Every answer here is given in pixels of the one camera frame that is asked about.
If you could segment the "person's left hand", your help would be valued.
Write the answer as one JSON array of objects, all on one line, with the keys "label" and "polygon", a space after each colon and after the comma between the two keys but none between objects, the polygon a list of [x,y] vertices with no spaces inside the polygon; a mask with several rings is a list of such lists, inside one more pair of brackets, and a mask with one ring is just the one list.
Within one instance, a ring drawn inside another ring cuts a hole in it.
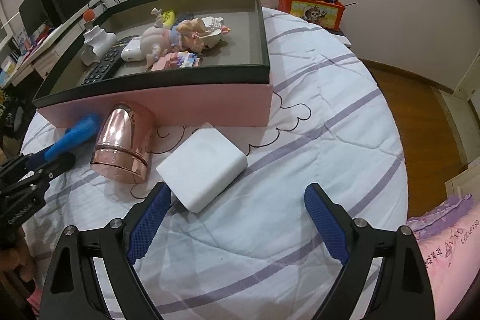
[{"label": "person's left hand", "polygon": [[33,280],[37,266],[29,251],[24,237],[18,239],[10,249],[1,250],[1,272],[10,272],[19,268],[19,276],[24,282]]}]

